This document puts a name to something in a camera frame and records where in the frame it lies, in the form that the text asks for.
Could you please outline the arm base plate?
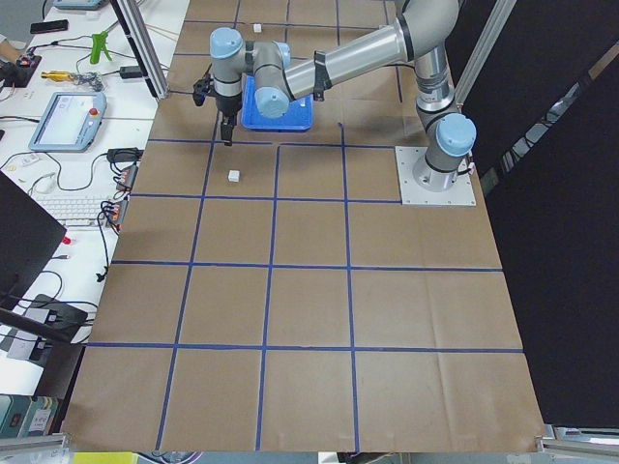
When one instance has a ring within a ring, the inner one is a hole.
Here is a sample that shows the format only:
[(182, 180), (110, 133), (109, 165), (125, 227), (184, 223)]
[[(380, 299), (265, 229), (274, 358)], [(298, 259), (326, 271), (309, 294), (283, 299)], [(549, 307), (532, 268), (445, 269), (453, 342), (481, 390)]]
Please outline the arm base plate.
[(475, 207), (471, 173), (463, 159), (458, 169), (440, 173), (429, 167), (427, 147), (396, 146), (401, 204), (420, 207)]

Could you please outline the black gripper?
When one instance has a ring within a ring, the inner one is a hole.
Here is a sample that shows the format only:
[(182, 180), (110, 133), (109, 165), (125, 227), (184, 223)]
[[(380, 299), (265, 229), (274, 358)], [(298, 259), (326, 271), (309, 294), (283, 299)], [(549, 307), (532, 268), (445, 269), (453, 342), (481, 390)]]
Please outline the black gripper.
[(241, 95), (223, 96), (216, 94), (215, 100), (218, 111), (223, 114), (220, 123), (221, 141), (225, 146), (231, 146), (236, 127), (236, 115), (241, 110)]

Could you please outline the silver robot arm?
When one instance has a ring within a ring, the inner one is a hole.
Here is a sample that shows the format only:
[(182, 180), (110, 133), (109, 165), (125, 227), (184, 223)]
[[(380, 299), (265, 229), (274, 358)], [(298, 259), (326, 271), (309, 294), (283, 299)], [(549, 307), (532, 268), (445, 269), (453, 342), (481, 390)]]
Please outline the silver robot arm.
[(459, 3), (453, 0), (399, 1), (392, 24), (330, 51), (316, 50), (297, 65), (290, 62), (287, 44), (246, 41), (238, 30), (221, 27), (210, 36), (211, 65), (194, 83), (192, 98), (197, 106), (214, 98), (222, 115), (221, 140), (231, 145), (243, 103), (243, 75), (254, 80), (258, 112), (276, 119), (305, 96), (320, 102), (326, 91), (355, 77), (391, 65), (412, 65), (417, 114), (429, 139), (413, 177), (424, 189), (446, 191), (461, 176), (460, 164), (477, 137), (473, 121), (456, 109), (449, 79), (445, 41), (458, 15)]

